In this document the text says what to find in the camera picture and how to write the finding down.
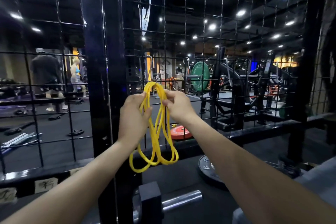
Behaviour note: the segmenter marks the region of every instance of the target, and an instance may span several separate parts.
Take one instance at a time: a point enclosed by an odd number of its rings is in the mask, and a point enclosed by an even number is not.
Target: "yellow resistance band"
[[[149,108],[149,96],[151,92],[151,88],[154,87],[156,89],[156,92],[158,96],[160,97],[160,109],[159,113],[156,117],[155,125],[153,125],[152,118],[149,118],[149,130],[150,130],[150,137],[152,139],[152,156],[150,160],[142,153],[140,144],[138,145],[138,152],[140,156],[147,162],[147,165],[141,169],[135,169],[133,166],[133,153],[129,156],[129,165],[132,168],[132,170],[136,173],[142,173],[146,171],[150,165],[156,166],[159,163],[162,163],[164,165],[170,165],[175,163],[176,161],[179,160],[179,154],[177,153],[177,150],[173,146],[173,141],[171,140],[171,135],[170,135],[170,127],[169,127],[169,110],[167,109],[167,127],[168,131],[166,131],[166,121],[165,121],[165,113],[166,113],[166,108],[162,104],[162,100],[167,99],[166,93],[164,92],[162,86],[156,82],[148,82],[144,88],[144,91],[147,93],[146,98],[143,100],[141,106],[140,106],[140,111],[142,112],[143,109],[147,110]],[[170,145],[171,148],[171,159],[166,160],[161,156],[161,150],[160,150],[160,145],[159,145],[159,135],[160,131],[163,131],[163,134],[165,135],[165,138],[167,142]],[[153,162],[155,156],[157,157],[157,162]]]

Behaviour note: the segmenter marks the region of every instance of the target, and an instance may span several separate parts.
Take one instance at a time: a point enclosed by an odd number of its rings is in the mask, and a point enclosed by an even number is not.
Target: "gray padded bench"
[[[336,208],[336,157],[327,160],[295,180]],[[241,208],[233,212],[232,224],[250,223],[252,222],[245,217]]]

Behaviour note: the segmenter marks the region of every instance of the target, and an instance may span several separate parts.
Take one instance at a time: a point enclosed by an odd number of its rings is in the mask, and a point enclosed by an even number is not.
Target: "handwritten label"
[[[79,170],[81,170],[81,169],[82,169],[82,167],[71,169],[71,170],[70,170],[70,176],[71,176],[71,175],[74,175],[75,173],[77,173],[77,172],[78,172]]]
[[[35,194],[51,190],[58,184],[58,179],[53,177],[45,180],[35,181]]]
[[[16,188],[0,189],[0,204],[16,201]]]

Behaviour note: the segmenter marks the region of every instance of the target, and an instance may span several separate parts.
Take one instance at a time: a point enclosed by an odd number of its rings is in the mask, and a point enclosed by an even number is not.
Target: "man in dark shirt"
[[[61,65],[57,58],[51,55],[44,55],[46,52],[42,48],[36,49],[37,53],[41,53],[37,57],[33,58],[31,61],[31,70],[33,71],[34,78],[37,83],[40,84],[40,89],[42,92],[46,93],[46,98],[51,98],[52,91],[58,93],[59,98],[63,98],[62,90],[63,87],[59,84]],[[62,103],[62,109],[67,109],[68,106]],[[53,105],[50,104],[47,111],[53,112]]]

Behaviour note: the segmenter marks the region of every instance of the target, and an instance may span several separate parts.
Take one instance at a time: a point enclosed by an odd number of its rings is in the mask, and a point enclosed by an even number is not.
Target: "person's right hand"
[[[178,123],[186,126],[194,117],[198,117],[193,109],[190,99],[181,91],[166,90],[167,100],[163,100],[168,107],[170,116]]]

